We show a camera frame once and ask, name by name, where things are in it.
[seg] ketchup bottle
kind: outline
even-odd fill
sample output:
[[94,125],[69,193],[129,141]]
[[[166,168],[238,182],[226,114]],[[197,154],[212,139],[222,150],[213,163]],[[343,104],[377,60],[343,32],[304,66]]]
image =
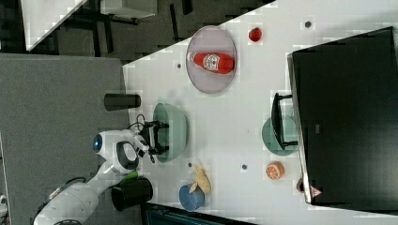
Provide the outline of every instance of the ketchup bottle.
[[188,60],[192,61],[201,68],[207,71],[227,74],[234,70],[235,60],[233,57],[226,53],[220,52],[189,52]]

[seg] sticker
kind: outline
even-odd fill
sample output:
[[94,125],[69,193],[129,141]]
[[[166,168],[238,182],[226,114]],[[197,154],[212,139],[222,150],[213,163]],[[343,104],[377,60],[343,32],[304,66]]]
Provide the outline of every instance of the sticker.
[[313,198],[315,198],[316,196],[318,196],[320,194],[322,194],[322,191],[311,186],[311,195],[313,196]]
[[208,54],[203,60],[203,65],[207,70],[219,69],[220,57],[217,54]]

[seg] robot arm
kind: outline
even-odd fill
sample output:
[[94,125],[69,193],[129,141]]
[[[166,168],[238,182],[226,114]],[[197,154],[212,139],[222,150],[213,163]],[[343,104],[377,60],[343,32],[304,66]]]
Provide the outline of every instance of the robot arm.
[[34,225],[54,225],[65,220],[87,221],[99,204],[99,195],[136,170],[135,149],[147,151],[149,146],[141,136],[125,129],[101,132],[95,138],[93,148],[96,154],[106,159],[97,174],[86,184],[75,183],[51,199],[35,217]]

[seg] orange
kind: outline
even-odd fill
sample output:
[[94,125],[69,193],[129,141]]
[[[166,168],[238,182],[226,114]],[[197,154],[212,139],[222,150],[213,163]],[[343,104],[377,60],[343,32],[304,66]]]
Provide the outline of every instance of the orange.
[[266,173],[269,179],[278,180],[284,175],[284,168],[279,161],[269,163],[266,167]]

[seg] black cup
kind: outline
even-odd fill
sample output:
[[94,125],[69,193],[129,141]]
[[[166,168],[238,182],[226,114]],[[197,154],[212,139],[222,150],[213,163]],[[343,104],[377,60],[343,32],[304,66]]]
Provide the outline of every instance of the black cup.
[[103,104],[107,111],[138,108],[141,106],[141,97],[134,94],[105,94]]
[[122,181],[118,187],[112,188],[112,203],[117,211],[146,203],[152,196],[153,188],[146,178]]

